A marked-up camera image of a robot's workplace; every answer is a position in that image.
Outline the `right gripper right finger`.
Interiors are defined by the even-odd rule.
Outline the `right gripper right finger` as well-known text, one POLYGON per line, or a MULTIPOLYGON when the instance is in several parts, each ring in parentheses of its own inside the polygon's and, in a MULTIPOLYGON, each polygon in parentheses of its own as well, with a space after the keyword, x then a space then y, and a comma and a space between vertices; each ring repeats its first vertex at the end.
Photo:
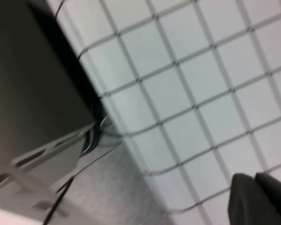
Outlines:
POLYGON ((270 202, 281 215, 281 182, 268 173, 257 173, 255 181, 261 186, 270 202))

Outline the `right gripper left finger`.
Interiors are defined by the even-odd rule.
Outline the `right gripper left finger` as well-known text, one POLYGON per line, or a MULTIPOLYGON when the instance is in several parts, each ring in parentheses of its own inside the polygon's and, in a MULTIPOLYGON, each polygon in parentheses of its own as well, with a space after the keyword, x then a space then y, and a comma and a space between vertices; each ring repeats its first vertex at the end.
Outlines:
POLYGON ((255 177, 244 173, 232 177, 228 216, 231 225, 281 225, 281 215, 255 177))

